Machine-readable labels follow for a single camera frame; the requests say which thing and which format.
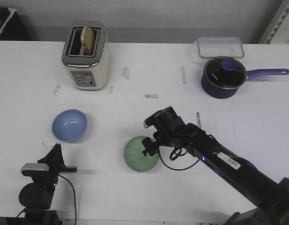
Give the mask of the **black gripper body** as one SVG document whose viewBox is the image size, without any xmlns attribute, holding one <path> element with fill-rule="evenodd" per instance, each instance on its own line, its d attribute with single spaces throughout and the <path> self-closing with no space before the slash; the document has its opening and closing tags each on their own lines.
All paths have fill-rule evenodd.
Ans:
<svg viewBox="0 0 289 225">
<path fill-rule="evenodd" d="M 181 130 L 185 128 L 185 123 L 172 106 L 159 110 L 153 116 L 153 121 L 153 126 L 156 128 L 153 137 L 158 146 L 182 148 L 186 146 L 185 138 L 180 134 Z"/>
<path fill-rule="evenodd" d="M 60 173 L 76 173 L 76 166 L 64 166 L 64 167 L 49 167 L 49 172 L 45 176 L 32 177 L 34 183 L 39 184 L 46 189 L 55 189 L 58 183 L 58 176 Z"/>
</svg>

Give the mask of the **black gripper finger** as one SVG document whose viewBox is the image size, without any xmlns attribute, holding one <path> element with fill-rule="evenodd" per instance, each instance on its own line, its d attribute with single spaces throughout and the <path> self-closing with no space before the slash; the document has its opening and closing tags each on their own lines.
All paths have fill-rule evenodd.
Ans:
<svg viewBox="0 0 289 225">
<path fill-rule="evenodd" d="M 158 141 L 153 142 L 149 137 L 146 137 L 141 142 L 145 148 L 142 151 L 144 156 L 150 155 L 152 157 L 159 152 L 160 145 Z"/>
<path fill-rule="evenodd" d="M 61 144 L 56 143 L 50 152 L 37 162 L 40 164 L 46 164 L 49 167 L 64 167 L 65 163 L 62 156 Z"/>
</svg>

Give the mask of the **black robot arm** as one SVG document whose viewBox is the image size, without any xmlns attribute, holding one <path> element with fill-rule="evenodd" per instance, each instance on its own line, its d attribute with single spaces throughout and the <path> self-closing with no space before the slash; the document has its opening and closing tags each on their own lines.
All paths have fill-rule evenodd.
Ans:
<svg viewBox="0 0 289 225">
<path fill-rule="evenodd" d="M 227 225 L 289 225 L 288 178 L 276 183 L 212 135 L 192 123 L 185 124 L 171 106 L 146 118 L 143 125 L 156 128 L 155 142 L 149 138 L 142 141 L 143 155 L 153 156 L 160 146 L 186 149 L 256 206 L 245 213 L 235 212 Z"/>
<path fill-rule="evenodd" d="M 61 144 L 56 143 L 50 152 L 36 163 L 26 163 L 21 168 L 23 176 L 31 177 L 32 182 L 19 193 L 19 202 L 24 207 L 23 225 L 62 225 L 51 204 L 58 178 L 68 180 L 61 173 L 75 173 L 76 166 L 66 166 Z"/>
</svg>

